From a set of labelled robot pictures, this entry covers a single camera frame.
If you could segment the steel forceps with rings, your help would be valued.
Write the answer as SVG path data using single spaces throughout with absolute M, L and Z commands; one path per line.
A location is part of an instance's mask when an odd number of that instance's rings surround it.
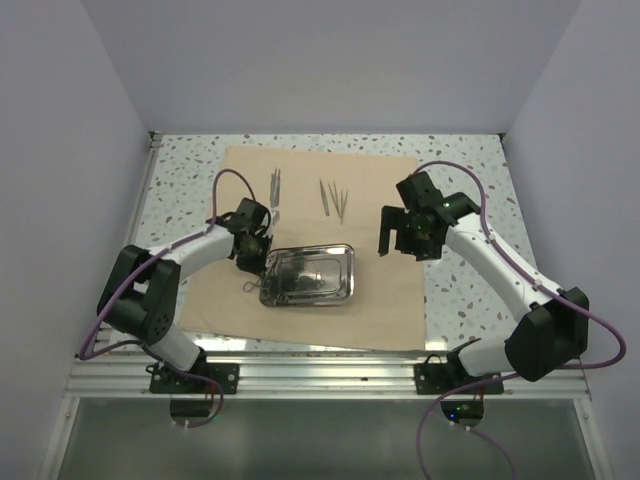
M 260 290 L 260 289 L 264 289 L 269 285 L 270 282 L 270 275 L 267 272 L 264 272 L 263 274 L 259 275 L 257 278 L 246 281 L 243 284 L 243 291 L 245 293 L 249 293 L 252 292 L 253 290 Z

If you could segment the steel instrument tray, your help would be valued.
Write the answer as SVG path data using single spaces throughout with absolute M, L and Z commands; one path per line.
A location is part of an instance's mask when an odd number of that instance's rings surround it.
M 267 256 L 259 300 L 267 307 L 335 306 L 355 290 L 355 250 L 348 244 L 281 248 Z

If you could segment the beige cloth wrap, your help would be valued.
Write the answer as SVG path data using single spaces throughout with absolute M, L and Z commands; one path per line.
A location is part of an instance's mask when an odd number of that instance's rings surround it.
M 231 146 L 223 165 L 244 181 L 223 176 L 218 210 L 233 210 L 251 185 L 269 202 L 271 172 L 281 169 L 280 221 L 276 248 L 347 243 L 355 250 L 355 290 L 343 305 L 266 307 L 256 291 L 245 293 L 250 275 L 230 260 L 217 261 L 191 276 L 179 324 L 188 331 L 238 338 L 372 350 L 418 350 L 425 342 L 423 267 L 410 256 L 378 254 L 381 208 L 397 206 L 396 190 L 417 166 L 411 157 L 303 152 Z M 328 198 L 326 217 L 319 179 Z M 328 183 L 340 199 L 349 190 L 340 224 Z

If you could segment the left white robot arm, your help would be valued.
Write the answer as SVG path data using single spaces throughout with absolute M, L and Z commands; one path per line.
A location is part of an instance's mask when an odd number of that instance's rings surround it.
M 124 247 L 97 305 L 98 320 L 134 339 L 158 361 L 155 376 L 171 377 L 185 392 L 210 385 L 204 350 L 174 324 L 180 283 L 208 265 L 233 260 L 242 272 L 259 276 L 271 247 L 271 214 L 244 198 L 238 208 L 207 226 L 156 250 Z

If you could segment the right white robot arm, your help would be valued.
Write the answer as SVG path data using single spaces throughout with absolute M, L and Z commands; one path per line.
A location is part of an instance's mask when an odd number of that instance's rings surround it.
M 537 381 L 578 359 L 588 344 L 589 300 L 539 274 L 486 219 L 484 202 L 462 192 L 445 196 L 430 176 L 414 173 L 396 185 L 399 207 L 381 209 L 378 252 L 391 249 L 419 261 L 458 254 L 498 294 L 517 324 L 504 339 L 470 340 L 443 363 L 424 362 L 422 374 L 441 392 L 468 392 L 495 374 Z

